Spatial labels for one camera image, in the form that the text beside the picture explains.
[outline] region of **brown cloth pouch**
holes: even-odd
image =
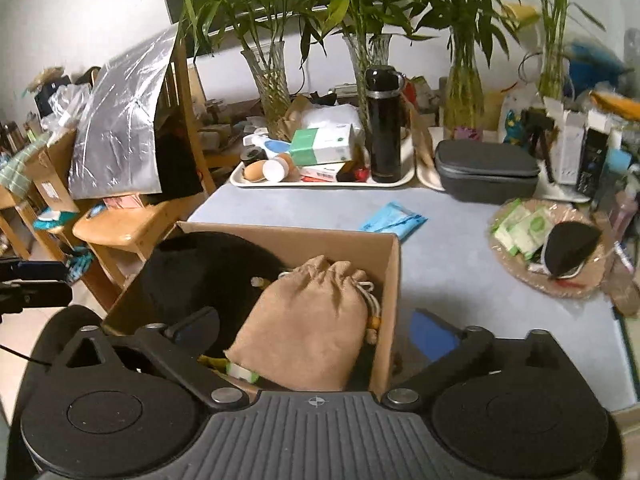
[[[260,296],[226,357],[290,390],[344,389],[367,325],[367,303],[351,262],[324,256],[272,283]]]

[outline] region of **tiled floor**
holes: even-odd
[[[31,259],[47,260],[48,258],[42,249],[35,244]],[[99,316],[105,316],[102,307],[95,301],[95,298],[82,282],[78,282],[73,286],[73,294],[74,304],[82,304]],[[59,310],[59,308],[28,308],[21,314],[2,316],[0,343],[29,355],[45,323]],[[25,368],[26,361],[0,350],[0,400],[7,420],[12,420],[15,398],[17,397],[18,387]]]

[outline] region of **glass vase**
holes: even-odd
[[[242,55],[254,76],[270,137],[290,141],[287,132],[278,127],[291,103],[284,69],[284,41],[257,45],[243,50]]]
[[[541,97],[562,100],[564,88],[564,56],[562,44],[548,42],[542,53],[542,71],[538,82]]]
[[[353,75],[358,89],[358,114],[366,132],[369,131],[369,111],[367,109],[367,87],[364,74],[367,68],[389,63],[389,42],[391,34],[367,34],[358,40],[357,36],[346,34],[344,41],[349,48],[349,56],[353,65]]]
[[[445,139],[482,139],[484,94],[472,34],[452,32],[453,64],[444,105]]]

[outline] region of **green and white box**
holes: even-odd
[[[296,166],[314,166],[353,160],[355,134],[351,124],[296,130],[289,155]]]

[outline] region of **gray tabletop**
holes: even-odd
[[[496,206],[456,202],[421,187],[239,189],[225,184],[189,221],[357,230],[391,201],[428,218],[402,244],[399,348],[406,343],[414,308],[428,309],[459,328],[484,326],[498,337],[523,338],[533,328],[544,328],[608,410],[636,402],[620,327],[607,298],[598,295],[576,309],[508,275],[486,238]]]

